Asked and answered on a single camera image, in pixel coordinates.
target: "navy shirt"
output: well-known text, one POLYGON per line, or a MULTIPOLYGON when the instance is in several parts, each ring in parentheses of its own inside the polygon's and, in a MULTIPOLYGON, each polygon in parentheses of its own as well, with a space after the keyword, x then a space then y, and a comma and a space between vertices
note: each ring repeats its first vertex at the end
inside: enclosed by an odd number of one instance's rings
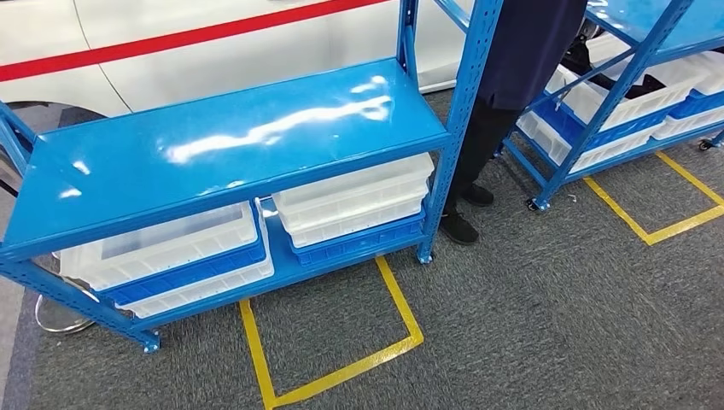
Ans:
POLYGON ((574 40, 587 0, 504 0, 478 97, 524 109, 545 88, 574 40))

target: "shelf upright post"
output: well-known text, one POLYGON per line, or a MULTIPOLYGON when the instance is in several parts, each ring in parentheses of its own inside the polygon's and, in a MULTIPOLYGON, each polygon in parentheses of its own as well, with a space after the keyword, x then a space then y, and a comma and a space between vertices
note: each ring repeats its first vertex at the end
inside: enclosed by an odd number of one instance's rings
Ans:
POLYGON ((546 209, 549 207, 548 201, 551 196, 565 183, 570 169, 575 162, 581 157, 588 143, 598 133, 598 130, 609 118, 616 105, 623 99, 631 85, 634 84, 644 70, 649 67, 648 63, 657 53, 666 37, 676 27, 681 16, 689 9, 693 0, 671 0, 671 3, 663 11, 654 27, 639 45, 639 49, 633 55, 633 59, 617 80, 616 84, 611 88, 608 96, 604 99, 601 107, 593 115, 583 133, 576 143, 571 147, 570 152, 566 155, 563 163, 558 167, 553 176, 545 183, 541 192, 533 198, 528 206, 537 209, 546 209))
POLYGON ((400 20, 397 24, 397 61, 410 76, 414 85, 417 85, 417 61, 415 59, 417 5, 418 0, 401 0, 400 20))
POLYGON ((32 145, 35 143, 36 135, 10 107, 0 101, 0 145, 5 148, 15 169, 22 177, 30 161, 30 151, 20 143, 20 138, 24 138, 29 145, 32 145))
POLYGON ((0 272, 3 273, 3 276, 35 290, 40 295, 75 310, 87 319, 141 343, 146 353, 154 352, 159 348, 158 333, 133 330, 131 328, 133 321, 130 317, 112 307, 94 301, 80 289, 37 266, 32 261, 2 262, 0 272))
POLYGON ((440 224, 442 208, 445 205, 450 181, 458 162, 460 146, 468 127, 477 89, 480 85, 482 70, 488 58, 490 43, 493 40, 495 24, 498 22, 500 6, 503 0, 478 0, 470 15, 470 26, 465 36, 463 57, 458 69, 457 85, 452 94, 450 110, 447 113, 446 129, 450 133, 448 141, 440 149, 440 157, 435 171, 435 182, 427 204, 423 233, 424 241, 417 248, 417 258, 422 263, 432 261, 432 244, 437 226, 440 224))

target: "black shoe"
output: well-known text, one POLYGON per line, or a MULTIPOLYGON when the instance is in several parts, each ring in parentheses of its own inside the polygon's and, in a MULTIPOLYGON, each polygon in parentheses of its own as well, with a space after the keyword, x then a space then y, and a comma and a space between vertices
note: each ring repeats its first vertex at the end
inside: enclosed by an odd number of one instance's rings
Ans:
POLYGON ((442 215, 440 230, 459 245, 472 245, 480 236, 473 225, 457 211, 442 215))
POLYGON ((493 203, 493 194, 485 188, 478 185, 471 185, 470 188, 464 190, 460 195, 465 201, 477 207, 486 207, 493 203))

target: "black pants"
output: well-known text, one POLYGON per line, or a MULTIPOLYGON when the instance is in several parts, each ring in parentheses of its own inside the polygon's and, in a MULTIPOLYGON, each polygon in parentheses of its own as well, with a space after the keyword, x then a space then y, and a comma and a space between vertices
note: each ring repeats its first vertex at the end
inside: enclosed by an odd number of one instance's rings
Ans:
POLYGON ((458 165, 447 193, 445 214, 455 210, 460 194, 475 182, 521 112, 522 110, 490 108, 485 101, 476 98, 468 129, 465 130, 458 165))

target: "white plastic bin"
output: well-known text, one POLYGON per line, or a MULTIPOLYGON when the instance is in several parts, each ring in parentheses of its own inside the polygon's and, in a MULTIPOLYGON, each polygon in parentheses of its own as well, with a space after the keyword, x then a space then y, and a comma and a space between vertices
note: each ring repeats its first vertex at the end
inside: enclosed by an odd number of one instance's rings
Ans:
POLYGON ((663 126, 654 132, 653 137, 656 139, 671 138, 680 135, 682 132, 693 131, 722 120, 724 120, 724 107, 711 109, 680 120, 673 117, 666 117, 663 126))
MULTIPOLYGON (((595 67, 621 54, 628 48, 621 40, 609 34, 588 41, 587 46, 590 51, 591 63, 595 67)), ((604 71, 604 74, 612 79, 618 79, 629 60, 630 57, 604 71)), ((601 131, 684 101, 693 86, 706 77, 706 73, 701 69, 685 61, 678 60, 659 64, 655 67, 648 67, 645 73, 656 77, 664 83, 666 87, 631 100, 624 98, 616 108, 614 108, 608 120, 606 120, 601 127, 601 131)), ((578 75, 563 66, 558 66, 558 69, 548 82, 546 90, 548 92, 555 92, 576 79, 578 79, 578 75)), ((608 96, 608 90, 584 81, 573 87, 568 95, 565 96, 563 102, 574 111, 580 120, 588 123, 593 115, 596 114, 596 111, 606 96, 608 96)))
POLYGON ((419 214, 422 200, 428 194, 427 181, 409 184, 407 193, 393 201, 371 203, 359 214, 347 214, 338 220, 323 220, 319 224, 305 225, 295 231, 288 231, 296 248, 320 243, 342 235, 372 228, 419 214))
POLYGON ((706 76, 694 86, 697 91, 707 96, 724 91, 724 54, 706 51, 682 60, 706 72, 706 76))
POLYGON ((433 169, 424 153, 271 197, 284 229, 301 248, 420 212, 433 169))
POLYGON ((211 296, 224 293, 228 290, 240 288, 263 278, 269 278, 274 274, 274 265, 269 251, 269 236, 266 230, 266 223, 259 212, 259 224, 266 258, 253 265, 245 266, 235 271, 227 272, 212 278, 204 279, 193 284, 187 284, 168 292, 154 295, 137 302, 118 306, 124 310, 130 310, 139 318, 148 318, 158 313, 181 307, 183 305, 198 302, 211 296))
MULTIPOLYGON (((548 123, 535 113, 525 114, 518 120, 517 124, 526 135, 548 153, 548 156, 553 162, 561 165, 566 155, 570 152, 571 147, 552 126, 548 125, 548 123)), ((658 124, 584 152, 581 158, 575 162, 570 173, 578 172, 646 144, 649 136, 662 125, 663 124, 658 124)))
POLYGON ((61 275, 105 290, 256 239, 251 207, 242 202, 64 249, 61 275))

